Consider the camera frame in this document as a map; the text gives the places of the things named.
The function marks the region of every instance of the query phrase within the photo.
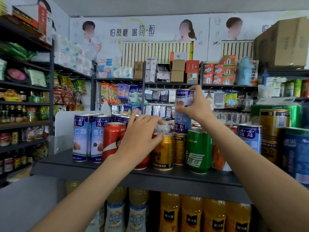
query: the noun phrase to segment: green soda can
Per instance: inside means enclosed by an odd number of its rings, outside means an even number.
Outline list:
[[[200,127],[188,129],[186,164],[191,172],[205,174],[212,163],[212,139]]]
[[[303,107],[296,102],[282,102],[272,106],[273,109],[284,109],[290,111],[290,127],[302,127]]]

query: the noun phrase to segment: plastic bottle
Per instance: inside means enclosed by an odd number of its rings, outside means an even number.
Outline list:
[[[250,219],[250,204],[226,202],[226,232],[248,232]]]
[[[177,232],[180,196],[178,194],[161,192],[160,201],[159,232]]]
[[[146,232],[149,191],[129,188],[130,212],[127,232]]]
[[[225,201],[203,199],[204,203],[204,232],[224,231],[226,218]]]
[[[125,198],[128,189],[116,187],[107,197],[105,232],[125,232]]]
[[[200,232],[203,200],[199,197],[183,195],[181,197],[181,232]]]

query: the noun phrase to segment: person's left hand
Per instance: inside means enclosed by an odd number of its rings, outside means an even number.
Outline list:
[[[156,124],[163,124],[158,116],[141,115],[136,121],[135,115],[138,109],[131,114],[128,127],[120,146],[115,154],[129,155],[132,160],[132,166],[137,166],[163,139],[164,133],[152,138]]]

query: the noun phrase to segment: orange juice bottle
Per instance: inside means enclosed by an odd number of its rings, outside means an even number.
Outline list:
[[[226,202],[226,232],[249,232],[251,205]]]
[[[203,200],[199,197],[183,195],[181,197],[181,232],[201,232]]]
[[[224,231],[226,218],[225,201],[203,199],[204,203],[204,232]]]
[[[178,194],[161,192],[160,204],[159,232],[177,232],[180,196]]]

